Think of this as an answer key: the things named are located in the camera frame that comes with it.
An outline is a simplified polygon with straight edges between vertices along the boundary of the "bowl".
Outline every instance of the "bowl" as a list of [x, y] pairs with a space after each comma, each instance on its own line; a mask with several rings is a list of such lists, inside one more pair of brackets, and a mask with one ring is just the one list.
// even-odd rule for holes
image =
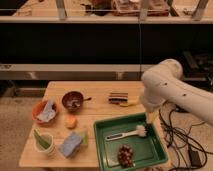
[[78, 91], [70, 91], [62, 98], [62, 104], [69, 112], [75, 112], [82, 108], [83, 101], [84, 96]]
[[[32, 115], [32, 119], [33, 119], [33, 121], [35, 123], [37, 123], [37, 124], [47, 124], [47, 123], [50, 123], [50, 122], [52, 122], [54, 120], [55, 117], [53, 119], [51, 119], [49, 122], [43, 122], [43, 121], [37, 119], [37, 115], [39, 115], [43, 111], [43, 109], [44, 109], [46, 104], [47, 104], [47, 100], [44, 100], [44, 101], [40, 101], [39, 103], [37, 103], [33, 107], [31, 115]], [[55, 102], [54, 102], [52, 108], [53, 108], [53, 110], [55, 110], [56, 115], [57, 115], [59, 109], [58, 109], [58, 106], [57, 106], [57, 104]]]

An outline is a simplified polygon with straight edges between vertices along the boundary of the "green plastic tray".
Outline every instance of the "green plastic tray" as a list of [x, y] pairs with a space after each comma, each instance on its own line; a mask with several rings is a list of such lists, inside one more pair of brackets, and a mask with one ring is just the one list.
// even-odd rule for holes
[[[118, 140], [106, 141], [105, 137], [121, 132], [135, 130], [137, 125], [145, 125], [144, 113], [97, 121], [94, 123], [97, 154], [100, 170], [118, 171], [135, 170], [164, 163], [168, 157], [161, 141], [151, 124], [146, 137], [129, 136]], [[117, 160], [117, 152], [121, 145], [128, 144], [133, 149], [133, 167], [123, 168]]]

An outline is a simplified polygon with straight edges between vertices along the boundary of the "cup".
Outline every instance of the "cup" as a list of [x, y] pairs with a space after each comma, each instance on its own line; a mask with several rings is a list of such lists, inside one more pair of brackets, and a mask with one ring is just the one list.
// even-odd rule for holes
[[53, 136], [49, 133], [43, 133], [40, 135], [41, 138], [43, 138], [46, 142], [48, 142], [50, 144], [49, 148], [45, 149], [44, 147], [42, 147], [38, 141], [35, 140], [35, 149], [36, 151], [38, 151], [41, 154], [50, 156], [54, 153], [55, 151], [55, 144], [53, 141]]

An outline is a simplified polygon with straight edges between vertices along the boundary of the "brown bowl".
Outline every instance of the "brown bowl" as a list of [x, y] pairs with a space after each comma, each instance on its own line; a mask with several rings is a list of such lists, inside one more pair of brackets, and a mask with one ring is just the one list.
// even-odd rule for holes
[[78, 91], [68, 92], [62, 98], [62, 104], [69, 112], [75, 112], [82, 108], [83, 101], [84, 96]]

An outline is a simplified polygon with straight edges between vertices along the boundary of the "sponge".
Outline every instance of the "sponge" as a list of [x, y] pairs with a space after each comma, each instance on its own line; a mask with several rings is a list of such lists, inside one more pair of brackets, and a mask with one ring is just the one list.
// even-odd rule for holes
[[87, 147], [88, 146], [87, 131], [78, 132], [78, 135], [82, 138], [82, 143], [81, 143], [80, 147]]
[[71, 133], [59, 147], [59, 151], [65, 157], [72, 157], [75, 150], [81, 145], [82, 138], [75, 132]]

